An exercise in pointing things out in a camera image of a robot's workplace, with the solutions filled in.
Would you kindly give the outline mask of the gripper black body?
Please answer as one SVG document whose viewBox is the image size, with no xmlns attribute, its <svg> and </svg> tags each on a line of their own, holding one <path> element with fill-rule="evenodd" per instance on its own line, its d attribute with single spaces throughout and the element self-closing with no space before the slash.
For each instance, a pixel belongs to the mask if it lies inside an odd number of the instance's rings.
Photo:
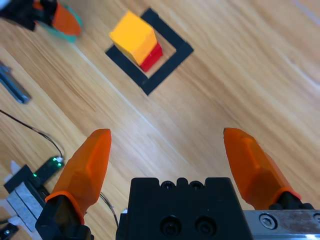
<svg viewBox="0 0 320 240">
<path fill-rule="evenodd" d="M 35 0 L 1 0 L 0 17 L 7 22 L 34 31 L 36 23 L 52 26 L 52 20 L 57 8 L 56 0 L 43 0 L 44 10 L 33 7 Z"/>
</svg>

